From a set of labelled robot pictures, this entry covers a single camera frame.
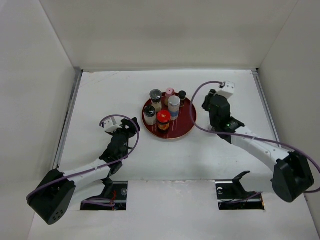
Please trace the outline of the black knob cap salt bottle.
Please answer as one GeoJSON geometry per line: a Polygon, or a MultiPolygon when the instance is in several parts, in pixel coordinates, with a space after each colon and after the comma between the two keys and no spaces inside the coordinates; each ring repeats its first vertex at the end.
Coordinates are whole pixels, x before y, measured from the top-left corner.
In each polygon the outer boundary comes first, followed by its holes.
{"type": "Polygon", "coordinates": [[[157,112],[156,109],[152,105],[147,105],[144,107],[143,116],[145,123],[148,126],[153,126],[157,122],[157,112]]]}

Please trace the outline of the small black cap spice bottle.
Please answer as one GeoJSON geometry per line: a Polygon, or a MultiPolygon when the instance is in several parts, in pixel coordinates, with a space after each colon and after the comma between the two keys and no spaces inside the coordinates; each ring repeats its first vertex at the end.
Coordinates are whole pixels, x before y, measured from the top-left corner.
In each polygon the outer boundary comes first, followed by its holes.
{"type": "Polygon", "coordinates": [[[184,90],[179,91],[178,97],[180,99],[180,107],[182,108],[185,105],[187,93],[184,90]]]}

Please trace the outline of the red lid chili sauce jar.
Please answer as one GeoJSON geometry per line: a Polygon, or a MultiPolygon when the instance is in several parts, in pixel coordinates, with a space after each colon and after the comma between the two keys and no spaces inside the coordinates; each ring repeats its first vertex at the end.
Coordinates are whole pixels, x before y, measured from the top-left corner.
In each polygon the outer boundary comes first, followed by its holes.
{"type": "Polygon", "coordinates": [[[170,127],[171,114],[168,110],[160,110],[156,116],[157,129],[161,132],[167,132],[170,127]]]}

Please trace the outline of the clear cap salt grinder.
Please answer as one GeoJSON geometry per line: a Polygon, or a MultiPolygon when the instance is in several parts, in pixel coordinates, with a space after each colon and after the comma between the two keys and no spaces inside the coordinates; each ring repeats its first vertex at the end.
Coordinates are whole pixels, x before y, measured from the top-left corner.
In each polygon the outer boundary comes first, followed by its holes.
{"type": "Polygon", "coordinates": [[[162,92],[159,89],[153,89],[149,93],[151,99],[151,105],[155,108],[158,113],[162,110],[162,92]]]}

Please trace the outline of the tall silver lid jar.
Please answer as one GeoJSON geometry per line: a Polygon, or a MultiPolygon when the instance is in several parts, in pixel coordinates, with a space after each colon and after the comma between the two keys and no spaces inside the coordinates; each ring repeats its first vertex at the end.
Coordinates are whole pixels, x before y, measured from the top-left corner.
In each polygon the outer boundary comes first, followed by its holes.
{"type": "Polygon", "coordinates": [[[174,121],[179,117],[181,100],[178,96],[172,95],[168,99],[168,111],[170,113],[170,120],[174,121]]]}

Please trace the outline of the pink lid spice jar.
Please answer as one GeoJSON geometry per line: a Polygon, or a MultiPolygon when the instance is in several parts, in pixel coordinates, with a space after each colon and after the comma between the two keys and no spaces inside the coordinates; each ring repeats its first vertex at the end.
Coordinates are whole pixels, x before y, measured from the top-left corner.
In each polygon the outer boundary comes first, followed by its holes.
{"type": "Polygon", "coordinates": [[[175,95],[175,90],[171,87],[167,88],[166,91],[165,91],[165,99],[164,99],[164,104],[166,106],[169,105],[169,98],[171,96],[174,96],[175,95]]]}

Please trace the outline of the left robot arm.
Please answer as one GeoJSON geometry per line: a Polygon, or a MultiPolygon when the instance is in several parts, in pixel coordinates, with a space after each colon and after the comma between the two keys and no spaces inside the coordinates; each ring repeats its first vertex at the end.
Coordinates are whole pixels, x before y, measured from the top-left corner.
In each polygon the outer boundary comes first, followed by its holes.
{"type": "Polygon", "coordinates": [[[129,146],[129,140],[140,137],[140,126],[135,117],[120,115],[120,124],[117,124],[116,117],[115,114],[106,116],[99,123],[111,140],[98,159],[72,170],[50,170],[26,197],[27,204],[48,225],[59,221],[76,197],[80,197],[82,206],[112,209],[117,205],[116,195],[109,198],[114,184],[110,177],[135,150],[129,146]]]}

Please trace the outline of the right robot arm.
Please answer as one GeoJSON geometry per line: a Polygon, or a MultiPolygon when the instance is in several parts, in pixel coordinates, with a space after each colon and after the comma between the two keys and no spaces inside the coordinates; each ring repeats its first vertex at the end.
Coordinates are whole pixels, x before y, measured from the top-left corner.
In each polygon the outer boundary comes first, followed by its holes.
{"type": "Polygon", "coordinates": [[[202,108],[209,113],[212,130],[221,139],[245,150],[272,171],[272,189],[283,201],[293,202],[315,183],[304,155],[259,141],[244,123],[231,116],[231,106],[226,97],[211,89],[202,108]]]}

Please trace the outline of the red round tray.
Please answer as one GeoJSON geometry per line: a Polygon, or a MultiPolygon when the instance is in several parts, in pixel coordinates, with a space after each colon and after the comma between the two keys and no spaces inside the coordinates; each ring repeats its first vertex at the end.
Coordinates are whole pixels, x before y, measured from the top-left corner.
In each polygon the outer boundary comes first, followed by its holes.
{"type": "MultiPolygon", "coordinates": [[[[147,100],[142,107],[141,119],[146,127],[147,131],[152,135],[165,140],[174,140],[187,135],[194,127],[193,121],[190,116],[191,100],[186,97],[184,100],[184,106],[180,108],[178,118],[171,121],[169,128],[166,132],[159,131],[157,124],[148,125],[145,120],[144,109],[146,106],[151,105],[151,99],[147,100]]],[[[197,119],[197,111],[195,106],[191,105],[191,115],[194,121],[197,119]]]]}

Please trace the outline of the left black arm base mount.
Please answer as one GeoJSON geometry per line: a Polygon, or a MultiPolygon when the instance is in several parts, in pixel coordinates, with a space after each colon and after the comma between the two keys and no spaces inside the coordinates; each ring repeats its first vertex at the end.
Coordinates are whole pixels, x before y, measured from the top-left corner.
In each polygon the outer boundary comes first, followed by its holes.
{"type": "Polygon", "coordinates": [[[125,211],[127,209],[128,181],[112,181],[106,178],[100,195],[90,197],[88,201],[97,199],[92,203],[81,203],[81,211],[125,211]]]}

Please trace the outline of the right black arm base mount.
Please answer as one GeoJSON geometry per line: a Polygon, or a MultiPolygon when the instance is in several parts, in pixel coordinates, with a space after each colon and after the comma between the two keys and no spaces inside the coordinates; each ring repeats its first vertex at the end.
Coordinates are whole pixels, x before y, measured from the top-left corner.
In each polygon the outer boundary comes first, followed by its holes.
{"type": "Polygon", "coordinates": [[[243,171],[233,179],[215,182],[217,204],[220,211],[264,210],[262,192],[246,191],[241,179],[250,171],[243,171]]]}

